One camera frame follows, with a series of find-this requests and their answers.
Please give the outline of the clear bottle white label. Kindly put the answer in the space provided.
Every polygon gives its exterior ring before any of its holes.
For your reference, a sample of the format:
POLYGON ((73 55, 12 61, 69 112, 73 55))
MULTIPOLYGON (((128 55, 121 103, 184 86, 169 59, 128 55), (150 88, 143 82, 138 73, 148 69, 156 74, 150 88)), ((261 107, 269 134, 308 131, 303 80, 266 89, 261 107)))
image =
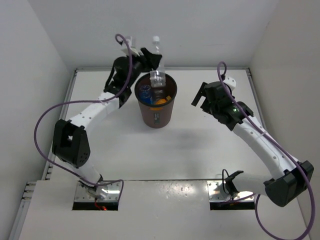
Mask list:
POLYGON ((154 103, 165 98, 165 89, 163 87, 152 88, 152 100, 154 103))

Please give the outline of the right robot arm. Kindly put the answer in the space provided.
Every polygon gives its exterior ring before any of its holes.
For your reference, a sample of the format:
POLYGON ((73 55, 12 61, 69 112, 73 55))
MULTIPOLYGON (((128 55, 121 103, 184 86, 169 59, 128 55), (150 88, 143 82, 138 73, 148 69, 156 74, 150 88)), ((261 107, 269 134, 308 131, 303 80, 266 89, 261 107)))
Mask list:
POLYGON ((231 100, 218 81, 203 82, 191 104, 196 106, 201 97, 205 98, 201 109, 246 142, 270 172, 270 176, 255 177, 238 170, 224 179, 225 194, 234 197, 249 191, 265 195, 277 206, 284 207, 307 189, 302 173, 310 179, 313 165, 307 160, 289 158, 274 146, 270 142, 272 137, 244 102, 231 100))

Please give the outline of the clear bottle blue label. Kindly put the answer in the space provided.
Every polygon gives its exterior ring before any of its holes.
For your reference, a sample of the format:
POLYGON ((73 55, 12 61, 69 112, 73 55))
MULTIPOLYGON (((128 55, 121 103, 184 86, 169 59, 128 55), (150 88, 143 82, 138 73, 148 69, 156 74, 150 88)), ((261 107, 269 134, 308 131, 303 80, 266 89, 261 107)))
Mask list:
POLYGON ((145 104, 153 103, 152 88, 150 85, 144 84, 139 87, 139 98, 145 104))

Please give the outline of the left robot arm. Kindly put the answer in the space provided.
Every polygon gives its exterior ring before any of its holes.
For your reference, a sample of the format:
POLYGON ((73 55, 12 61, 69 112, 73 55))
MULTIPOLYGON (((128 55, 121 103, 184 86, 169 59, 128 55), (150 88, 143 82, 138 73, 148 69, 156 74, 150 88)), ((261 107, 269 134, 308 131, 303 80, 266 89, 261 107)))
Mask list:
POLYGON ((102 186, 103 177, 90 160, 89 135, 110 113, 120 109, 132 94, 131 86, 141 73, 156 70, 162 55, 146 48, 131 50, 112 65, 100 96, 79 114, 60 119, 54 126, 52 153, 66 163, 89 188, 102 186))

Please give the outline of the metal base plate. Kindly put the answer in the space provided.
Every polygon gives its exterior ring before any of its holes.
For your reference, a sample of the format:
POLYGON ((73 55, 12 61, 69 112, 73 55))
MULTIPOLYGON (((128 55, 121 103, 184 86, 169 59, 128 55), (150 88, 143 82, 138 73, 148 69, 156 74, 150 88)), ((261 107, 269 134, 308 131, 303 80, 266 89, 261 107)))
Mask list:
POLYGON ((76 185, 74 202, 88 202, 93 203, 95 200, 98 202, 117 202, 120 200, 124 181, 122 179, 114 181, 102 181, 102 186, 89 187, 79 181, 76 185))
POLYGON ((254 194, 250 191, 242 191, 231 196, 223 190, 222 181, 208 180, 207 181, 207 191, 210 203, 231 203, 234 202, 249 202, 254 201, 254 194))

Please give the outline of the brown plastic waste bin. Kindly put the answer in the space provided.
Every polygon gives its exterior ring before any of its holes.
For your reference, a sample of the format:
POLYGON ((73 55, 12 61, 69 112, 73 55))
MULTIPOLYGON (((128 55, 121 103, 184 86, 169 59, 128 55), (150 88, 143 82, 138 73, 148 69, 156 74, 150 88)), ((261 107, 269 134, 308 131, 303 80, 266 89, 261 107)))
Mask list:
POLYGON ((174 78, 167 73, 165 74, 165 79, 165 98, 170 97, 170 99, 163 104, 148 104, 140 98, 139 88, 143 85, 150 84, 149 74, 141 76, 134 86, 134 94, 138 101, 142 119, 144 123, 151 128, 163 128, 171 120, 178 86, 174 78))

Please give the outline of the clear plastic bottle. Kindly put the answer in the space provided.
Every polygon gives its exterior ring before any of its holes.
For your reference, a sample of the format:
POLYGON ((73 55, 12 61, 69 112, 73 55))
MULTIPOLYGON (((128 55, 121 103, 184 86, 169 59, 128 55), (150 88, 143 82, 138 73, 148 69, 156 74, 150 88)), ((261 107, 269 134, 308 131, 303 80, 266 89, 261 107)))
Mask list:
POLYGON ((152 88, 162 88, 166 85, 165 63, 164 63, 164 51, 160 42, 160 37, 155 35, 152 37, 153 53, 156 55, 162 55, 157 68, 150 72, 150 84, 152 88))

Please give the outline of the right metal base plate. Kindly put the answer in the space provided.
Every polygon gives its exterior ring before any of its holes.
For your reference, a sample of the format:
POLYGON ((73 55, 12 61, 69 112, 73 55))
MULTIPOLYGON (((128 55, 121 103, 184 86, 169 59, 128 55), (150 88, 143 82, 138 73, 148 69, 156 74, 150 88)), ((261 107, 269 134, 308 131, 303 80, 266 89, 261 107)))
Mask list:
POLYGON ((208 180, 207 181, 207 191, 210 203, 231 203, 234 202, 249 202, 254 201, 254 194, 250 191, 242 191, 231 196, 223 190, 222 181, 208 180))

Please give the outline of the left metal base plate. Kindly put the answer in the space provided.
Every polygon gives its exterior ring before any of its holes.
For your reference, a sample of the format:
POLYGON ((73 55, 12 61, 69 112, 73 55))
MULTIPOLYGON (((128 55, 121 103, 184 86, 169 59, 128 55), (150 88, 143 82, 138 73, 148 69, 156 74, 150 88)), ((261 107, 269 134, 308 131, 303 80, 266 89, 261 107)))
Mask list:
POLYGON ((122 179, 114 181, 102 181, 102 186, 89 187, 79 181, 76 185, 74 202, 88 202, 93 203, 95 200, 98 202, 117 202, 120 200, 124 181, 122 179))

